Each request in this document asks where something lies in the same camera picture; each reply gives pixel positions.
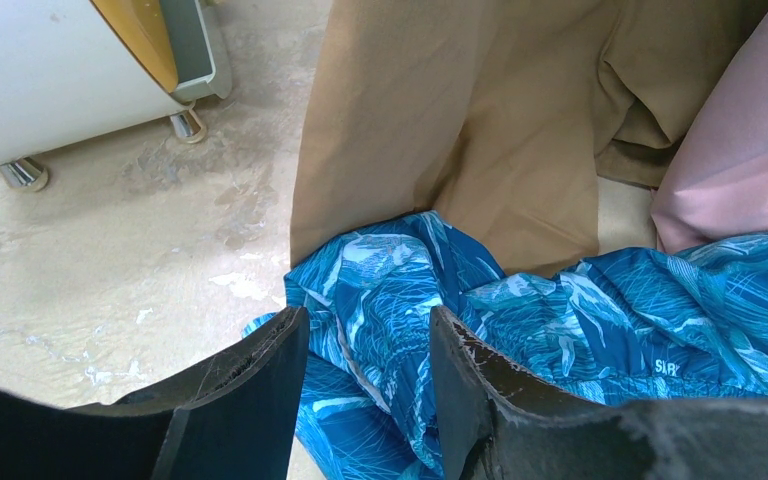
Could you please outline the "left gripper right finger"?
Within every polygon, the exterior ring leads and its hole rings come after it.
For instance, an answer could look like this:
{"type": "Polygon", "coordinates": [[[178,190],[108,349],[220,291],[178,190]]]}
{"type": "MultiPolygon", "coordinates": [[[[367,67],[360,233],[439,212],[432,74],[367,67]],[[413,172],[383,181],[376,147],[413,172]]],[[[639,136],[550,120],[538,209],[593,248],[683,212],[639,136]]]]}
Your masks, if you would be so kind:
{"type": "Polygon", "coordinates": [[[768,399],[608,407],[544,382],[450,310],[430,319],[448,479],[768,479],[768,399]]]}

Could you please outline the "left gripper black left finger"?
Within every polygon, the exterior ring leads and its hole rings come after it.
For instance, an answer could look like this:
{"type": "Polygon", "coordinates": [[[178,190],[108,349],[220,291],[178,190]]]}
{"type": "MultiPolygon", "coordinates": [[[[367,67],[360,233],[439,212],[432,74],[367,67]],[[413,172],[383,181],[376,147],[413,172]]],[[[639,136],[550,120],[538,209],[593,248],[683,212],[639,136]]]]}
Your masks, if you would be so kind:
{"type": "Polygon", "coordinates": [[[288,307],[116,402],[61,409],[0,391],[0,479],[283,479],[308,355],[288,307]]]}

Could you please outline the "blue patterned shorts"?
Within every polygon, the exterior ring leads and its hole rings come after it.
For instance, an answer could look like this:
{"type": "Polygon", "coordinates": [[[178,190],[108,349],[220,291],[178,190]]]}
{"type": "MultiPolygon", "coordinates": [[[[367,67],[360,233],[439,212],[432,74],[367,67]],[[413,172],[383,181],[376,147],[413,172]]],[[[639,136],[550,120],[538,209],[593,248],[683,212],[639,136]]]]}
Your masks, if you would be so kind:
{"type": "Polygon", "coordinates": [[[335,237],[284,284],[310,321],[295,433],[329,479],[442,477],[429,346],[438,306],[599,404],[768,397],[768,233],[676,254],[626,248],[544,278],[505,274],[425,212],[335,237]]]}

